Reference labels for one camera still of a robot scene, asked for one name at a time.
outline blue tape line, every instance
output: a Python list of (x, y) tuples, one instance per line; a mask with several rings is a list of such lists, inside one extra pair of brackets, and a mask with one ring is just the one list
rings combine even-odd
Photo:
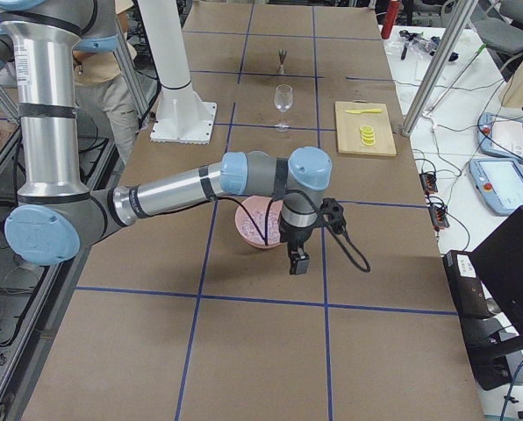
[(322, 303), (312, 303), (309, 301), (294, 301), (294, 300), (274, 300), (271, 298), (251, 298), (248, 296), (214, 296), (201, 295), (205, 300), (220, 300), (220, 301), (234, 301), (242, 303), (264, 303), (264, 304), (281, 304), (281, 305), (298, 305), (304, 307), (324, 307)]
[(207, 274), (207, 264), (209, 262), (209, 254), (211, 252), (212, 234), (215, 229), (215, 220), (217, 219), (217, 208), (218, 207), (219, 207), (219, 203), (215, 203), (215, 205), (213, 206), (213, 210), (212, 210), (211, 228), (209, 229), (209, 237), (207, 238), (207, 247), (205, 248), (205, 257), (203, 260), (203, 268), (201, 269), (201, 282), (199, 283), (199, 289), (197, 291), (197, 301), (195, 304), (195, 310), (193, 312), (193, 321), (191, 322), (190, 341), (188, 342), (188, 350), (185, 354), (185, 364), (183, 365), (182, 382), (180, 383), (180, 393), (177, 398), (176, 415), (174, 417), (175, 421), (179, 421), (180, 415), (182, 413), (183, 393), (185, 391), (185, 383), (187, 381), (188, 370), (190, 368), (191, 350), (193, 348), (193, 340), (195, 338), (195, 330), (197, 328), (199, 307), (201, 306), (201, 293), (203, 292), (205, 276)]
[(320, 37), (311, 35), (290, 35), (290, 34), (276, 34), (276, 33), (256, 33), (256, 32), (213, 32), (213, 31), (195, 31), (185, 30), (183, 33), (207, 33), (210, 35), (250, 35), (252, 37), (274, 37), (274, 38), (305, 38), (305, 39), (347, 39), (353, 41), (382, 41), (378, 38), (357, 38), (357, 37)]
[(233, 130), (233, 121), (234, 121), (234, 112), (236, 111), (236, 103), (233, 103), (233, 110), (230, 113), (230, 123), (228, 124), (228, 133), (226, 134), (226, 145), (225, 145), (225, 153), (227, 153), (230, 150), (230, 135), (231, 131)]
[(394, 81), (392, 79), (376, 79), (373, 77), (352, 77), (352, 76), (346, 76), (346, 79), (348, 81), (370, 81), (370, 82), (392, 82)]
[(305, 38), (312, 39), (310, 35), (275, 35), (274, 33), (250, 33), (250, 35), (255, 37), (284, 37), (284, 38)]
[[(234, 123), (235, 127), (256, 127), (259, 129), (275, 129), (274, 125), (249, 125), (246, 123)], [(289, 127), (289, 130), (306, 130), (309, 132), (316, 132), (318, 129), (313, 127)]]
[(215, 75), (237, 75), (238, 72), (223, 72), (221, 70), (190, 70), (190, 73), (214, 73)]
[(272, 76), (272, 77), (304, 77), (304, 78), (310, 78), (310, 79), (313, 79), (314, 76), (312, 75), (278, 75), (276, 73), (274, 74), (271, 74), (271, 73), (250, 73), (250, 72), (242, 72), (243, 75), (248, 75), (248, 76)]
[(326, 334), (326, 377), (328, 391), (328, 421), (333, 421), (332, 351), (330, 347), (330, 312), (328, 310), (328, 274), (326, 260), (326, 232), (320, 228), (322, 242), (322, 284), (324, 288), (324, 332)]
[[(215, 125), (229, 125), (228, 123), (215, 123)], [(248, 123), (233, 123), (234, 127), (253, 127), (255, 129), (275, 129), (274, 125), (250, 125)], [(335, 132), (335, 129), (317, 129), (316, 127), (289, 127), (289, 130), (306, 130), (309, 132)]]
[[(211, 250), (211, 242), (209, 242), (209, 252)], [(348, 310), (368, 310), (368, 311), (388, 311), (394, 313), (413, 313), (413, 314), (433, 314), (442, 316), (457, 316), (458, 314), (453, 311), (444, 310), (421, 310), (421, 309), (404, 309), (398, 307), (379, 307), (379, 306), (368, 306), (368, 305), (355, 305), (355, 304), (339, 304), (339, 303), (314, 303), (310, 301), (295, 301), (295, 300), (274, 300), (271, 298), (255, 298), (247, 296), (216, 296), (216, 295), (203, 295), (203, 294), (187, 294), (183, 292), (169, 292), (169, 291), (155, 291), (151, 289), (123, 289), (123, 288), (108, 288), (108, 287), (91, 287), (91, 286), (77, 286), (76, 290), (82, 291), (96, 291), (96, 292), (112, 292), (119, 294), (135, 294), (144, 296), (177, 296), (183, 298), (196, 298), (196, 299), (207, 299), (207, 300), (221, 300), (221, 301), (240, 301), (244, 303), (266, 303), (266, 304), (281, 304), (281, 305), (299, 305), (304, 307), (324, 307), (327, 305), (329, 308), (337, 309), (348, 309)]]
[(360, 202), (351, 200), (339, 200), (340, 203), (354, 203), (354, 204), (366, 204), (369, 206), (385, 206), (391, 208), (414, 208), (414, 209), (428, 209), (425, 204), (407, 204), (407, 203), (382, 203), (382, 202)]
[(238, 84), (240, 85), (240, 79), (242, 78), (242, 69), (244, 68), (244, 60), (246, 59), (247, 39), (250, 35), (250, 26), (252, 25), (252, 16), (254, 15), (254, 3), (250, 8), (250, 18), (247, 21), (246, 39), (244, 39), (244, 49), (242, 50), (242, 60), (240, 61), (240, 73), (238, 74)]
[(248, 75), (248, 76), (267, 76), (267, 77), (304, 77), (313, 78), (312, 75), (278, 75), (277, 73), (254, 73), (254, 72), (226, 72), (222, 70), (190, 70), (190, 73), (207, 73), (215, 75)]
[(385, 311), (389, 313), (411, 313), (411, 314), (430, 314), (434, 316), (458, 316), (456, 311), (444, 310), (419, 310), (419, 309), (403, 309), (398, 307), (378, 307), (374, 305), (352, 305), (352, 304), (328, 304), (328, 307), (333, 309), (347, 309), (347, 310), (367, 310), (367, 311)]
[(380, 38), (356, 38), (356, 37), (316, 37), (317, 39), (347, 39), (349, 41), (383, 41)]
[(143, 296), (179, 296), (183, 298), (197, 298), (197, 294), (186, 294), (183, 292), (154, 291), (147, 289), (126, 289), (126, 288), (108, 288), (108, 287), (87, 287), (77, 286), (78, 291), (98, 291), (98, 292), (117, 292), (119, 294), (138, 294)]
[(318, 147), (321, 147), (320, 142), (320, 109), (319, 109), (319, 94), (318, 94), (318, 61), (316, 49), (316, 14), (314, 6), (312, 6), (312, 46), (314, 48), (314, 93), (316, 97), (316, 136)]
[(246, 35), (244, 32), (213, 32), (213, 31), (194, 31), (194, 30), (185, 30), (183, 33), (208, 33), (211, 35)]

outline red object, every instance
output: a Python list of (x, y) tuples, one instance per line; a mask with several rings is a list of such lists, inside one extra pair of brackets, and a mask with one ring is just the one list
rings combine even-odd
[(386, 18), (384, 18), (383, 29), (381, 31), (381, 37), (383, 39), (390, 38), (390, 33), (392, 32), (392, 26), (396, 22), (396, 17), (398, 16), (398, 10), (400, 9), (400, 0), (390, 0), (388, 4), (388, 9), (386, 11)]

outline metal frame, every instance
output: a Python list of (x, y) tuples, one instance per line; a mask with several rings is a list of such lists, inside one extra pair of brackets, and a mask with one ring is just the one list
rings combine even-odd
[(476, 7), (478, 0), (461, 0), (457, 3), (455, 9), (455, 15), (450, 21), (441, 43), (433, 60), (427, 68), (426, 75), (424, 76), (423, 82), (419, 86), (418, 92), (410, 106), (410, 110), (406, 115), (404, 124), (402, 126), (402, 135), (409, 137), (418, 119), (421, 117), (423, 110), (426, 108), (427, 101), (433, 93), (433, 89), (443, 72), (443, 68), (447, 64), (450, 54), (453, 52), (458, 39), (461, 37), (462, 30), (469, 22), (472, 11)]

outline person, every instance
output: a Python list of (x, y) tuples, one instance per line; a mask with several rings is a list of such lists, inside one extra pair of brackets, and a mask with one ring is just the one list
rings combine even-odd
[[(125, 35), (129, 29), (126, 11), (131, 7), (133, 0), (115, 0), (115, 12)], [(137, 52), (127, 45), (134, 59)], [(73, 56), (76, 102), (90, 115), (96, 108), (107, 115), (119, 157), (126, 164), (139, 132), (139, 118), (118, 62), (113, 53), (74, 51)]]

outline chair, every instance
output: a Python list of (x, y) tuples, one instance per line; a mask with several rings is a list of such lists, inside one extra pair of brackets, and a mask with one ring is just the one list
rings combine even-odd
[(504, 19), (488, 17), (497, 4), (495, 3), (486, 11), (486, 18), (475, 22), (474, 26), (490, 50), (509, 57), (499, 68), (501, 72), (509, 63), (523, 56), (523, 30), (505, 20), (505, 18), (511, 19), (514, 24), (523, 27), (523, 0), (501, 0), (498, 3), (499, 14)]
[(452, 17), (452, 11), (458, 0), (447, 0), (443, 4), (425, 4), (422, 0), (403, 0), (402, 4), (405, 8), (406, 21), (409, 26), (412, 26), (413, 20), (429, 21), (433, 26), (433, 22), (441, 27), (447, 27), (448, 21)]

